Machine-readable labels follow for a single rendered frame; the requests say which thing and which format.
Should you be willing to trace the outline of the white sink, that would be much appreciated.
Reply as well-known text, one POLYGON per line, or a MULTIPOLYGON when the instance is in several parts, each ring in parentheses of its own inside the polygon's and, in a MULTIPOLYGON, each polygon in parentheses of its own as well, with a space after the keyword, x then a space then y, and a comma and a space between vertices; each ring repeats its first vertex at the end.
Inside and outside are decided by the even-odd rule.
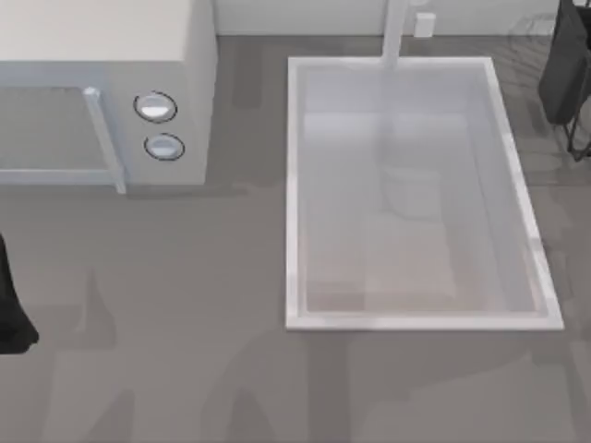
POLYGON ((290 330, 564 327, 493 61, 288 61, 290 330))

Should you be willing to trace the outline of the small microwave knob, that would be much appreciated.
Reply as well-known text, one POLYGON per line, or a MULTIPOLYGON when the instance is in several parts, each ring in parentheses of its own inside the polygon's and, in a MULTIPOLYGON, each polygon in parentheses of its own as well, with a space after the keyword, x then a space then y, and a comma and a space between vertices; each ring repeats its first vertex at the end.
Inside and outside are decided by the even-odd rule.
POLYGON ((175 162, 186 152, 183 141, 168 133, 145 138, 143 147, 150 157, 160 162, 175 162))

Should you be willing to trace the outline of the large microwave knob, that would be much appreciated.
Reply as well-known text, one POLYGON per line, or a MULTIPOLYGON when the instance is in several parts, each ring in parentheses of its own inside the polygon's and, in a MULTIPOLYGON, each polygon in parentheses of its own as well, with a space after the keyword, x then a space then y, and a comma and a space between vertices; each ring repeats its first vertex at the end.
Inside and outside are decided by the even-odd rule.
POLYGON ((137 95, 133 101, 136 114, 145 121, 162 124, 175 118, 178 107, 172 97, 160 91, 137 95))

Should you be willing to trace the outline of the tall white tap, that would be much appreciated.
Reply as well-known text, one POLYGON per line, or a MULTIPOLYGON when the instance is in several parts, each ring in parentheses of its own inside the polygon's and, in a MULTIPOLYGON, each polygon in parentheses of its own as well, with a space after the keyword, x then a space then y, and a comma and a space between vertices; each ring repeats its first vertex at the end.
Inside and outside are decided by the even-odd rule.
POLYGON ((393 69, 398 61, 409 0, 387 0, 384 18, 381 62, 393 69))

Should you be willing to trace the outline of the pale microwave oven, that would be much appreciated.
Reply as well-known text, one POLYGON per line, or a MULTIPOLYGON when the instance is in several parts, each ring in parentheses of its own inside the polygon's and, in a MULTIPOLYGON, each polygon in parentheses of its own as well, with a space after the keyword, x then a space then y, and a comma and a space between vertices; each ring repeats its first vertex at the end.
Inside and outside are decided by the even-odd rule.
POLYGON ((113 186, 82 90, 101 91, 127 191, 206 181, 218 47, 211 0, 0 0, 0 186, 113 186), (178 111, 134 111, 160 91, 178 111), (186 147, 160 162, 145 138, 186 147))

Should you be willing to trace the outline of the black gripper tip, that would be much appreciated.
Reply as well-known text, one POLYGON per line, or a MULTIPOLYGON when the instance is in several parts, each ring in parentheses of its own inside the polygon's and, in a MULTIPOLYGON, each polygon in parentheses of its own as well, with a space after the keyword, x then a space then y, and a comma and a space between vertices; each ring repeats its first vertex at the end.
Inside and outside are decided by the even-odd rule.
POLYGON ((39 342, 40 334, 18 299, 0 234, 0 355, 24 354, 39 342))

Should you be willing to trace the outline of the white wall socket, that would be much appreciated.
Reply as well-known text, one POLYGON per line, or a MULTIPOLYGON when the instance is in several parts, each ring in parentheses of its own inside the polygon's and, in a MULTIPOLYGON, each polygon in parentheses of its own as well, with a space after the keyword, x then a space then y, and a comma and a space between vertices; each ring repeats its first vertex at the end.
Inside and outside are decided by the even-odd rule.
POLYGON ((428 39, 434 35, 437 16, 431 12, 416 14, 414 37, 428 39))

